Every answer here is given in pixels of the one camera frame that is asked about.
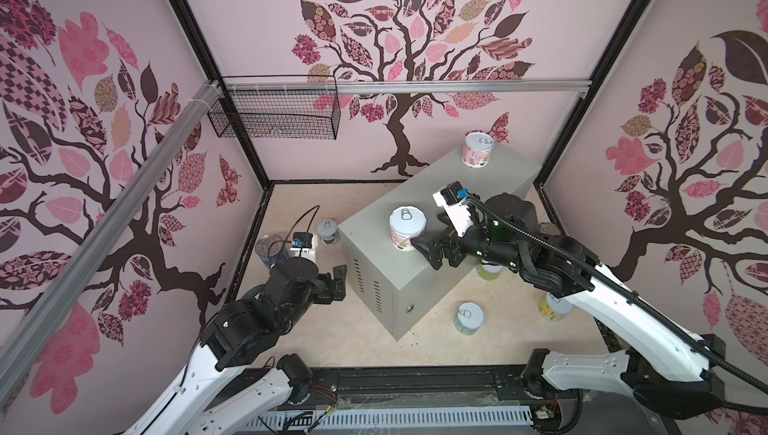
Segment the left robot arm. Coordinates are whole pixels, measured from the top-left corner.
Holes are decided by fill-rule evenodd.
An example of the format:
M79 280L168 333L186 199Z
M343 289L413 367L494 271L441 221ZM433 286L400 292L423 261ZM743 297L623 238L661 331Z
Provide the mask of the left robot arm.
M187 363L130 434L233 434L286 402L307 399L313 373L296 354L248 367L288 334L313 305L346 296L347 268L329 273L302 257L274 265L266 283L226 304L203 328Z

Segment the pink white labelled can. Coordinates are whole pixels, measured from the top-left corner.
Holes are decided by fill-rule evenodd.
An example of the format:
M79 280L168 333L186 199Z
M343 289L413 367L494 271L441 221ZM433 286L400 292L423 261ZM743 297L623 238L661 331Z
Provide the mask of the pink white labelled can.
M427 225L426 215L415 206L400 206L389 216L390 241L400 251L412 251L411 240L420 236Z

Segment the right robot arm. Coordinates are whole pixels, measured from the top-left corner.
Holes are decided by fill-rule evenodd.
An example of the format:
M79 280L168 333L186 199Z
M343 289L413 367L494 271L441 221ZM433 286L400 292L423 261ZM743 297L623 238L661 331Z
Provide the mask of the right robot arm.
M445 229L413 239L434 268L458 267L466 257L516 272L554 298L600 321L628 345L603 356L536 349L522 374L527 394L589 390L634 398L651 411L685 420L716 409L764 416L766 408L729 402L719 367L761 392L766 383L725 359L725 344L669 319L630 290L599 258L567 236L538 230L533 205L502 193L482 201L458 184L434 193Z

